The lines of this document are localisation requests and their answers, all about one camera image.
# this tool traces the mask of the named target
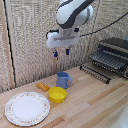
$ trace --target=blue cup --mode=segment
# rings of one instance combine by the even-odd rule
[[[66,72],[58,72],[57,73],[57,81],[56,81],[56,86],[61,87],[63,89],[66,89],[69,87],[67,85],[68,80],[71,81],[69,85],[72,83],[72,78],[68,75]]]

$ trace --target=wooden countertop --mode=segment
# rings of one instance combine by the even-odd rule
[[[128,101],[128,79],[116,78],[107,85],[79,67],[66,72],[73,83],[66,89],[68,95],[61,104],[52,103],[48,93],[36,87],[39,82],[56,86],[56,75],[0,94],[0,128],[20,127],[7,120],[5,105],[12,96],[27,91],[44,95],[51,106],[48,116],[33,128],[109,128]]]

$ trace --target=yellow bowl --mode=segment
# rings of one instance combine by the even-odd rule
[[[49,98],[54,103],[61,103],[65,100],[67,92],[60,87],[52,87],[48,90]]]

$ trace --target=plate rim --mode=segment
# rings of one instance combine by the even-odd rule
[[[44,98],[45,98],[45,100],[48,102],[48,112],[47,112],[47,114],[46,114],[46,116],[44,117],[44,118],[42,118],[41,120],[39,120],[39,121],[37,121],[36,123],[31,123],[31,124],[19,124],[19,123],[15,123],[15,122],[13,122],[12,120],[10,120],[10,118],[7,116],[7,112],[6,112],[6,109],[7,109],[7,105],[8,105],[8,103],[14,98],[14,97],[16,97],[16,96],[18,96],[18,95],[20,95],[20,94],[22,94],[22,93],[35,93],[35,94],[38,94],[38,95],[41,95],[41,96],[43,96]],[[44,95],[42,95],[42,94],[40,94],[40,93],[37,93],[37,92],[22,92],[22,93],[18,93],[18,94],[16,94],[16,95],[14,95],[10,100],[8,100],[8,102],[6,103],[6,105],[5,105],[5,116],[6,116],[6,118],[11,122],[11,123],[13,123],[13,124],[15,124],[15,125],[18,125],[18,126],[32,126],[32,125],[36,125],[36,124],[38,124],[38,123],[40,123],[41,121],[43,121],[47,116],[48,116],[48,114],[49,114],[49,112],[50,112],[50,103],[49,103],[49,101],[48,101],[48,99],[44,96]]]

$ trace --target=black cable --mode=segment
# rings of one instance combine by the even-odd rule
[[[90,35],[90,34],[93,34],[93,33],[97,33],[97,32],[99,32],[99,31],[101,31],[101,30],[103,30],[103,29],[105,29],[105,28],[107,28],[107,27],[109,27],[109,26],[115,24],[116,22],[118,22],[119,20],[121,20],[121,19],[122,19],[123,17],[125,17],[126,15],[128,15],[128,12],[127,12],[126,14],[124,14],[122,17],[120,17],[118,20],[116,20],[116,21],[114,21],[113,23],[107,25],[106,27],[103,27],[103,28],[101,28],[101,29],[99,29],[99,30],[97,30],[97,31],[95,31],[95,32],[92,32],[92,33],[88,33],[88,34],[80,35],[80,37],[82,37],[82,36],[86,36],[86,35]]]

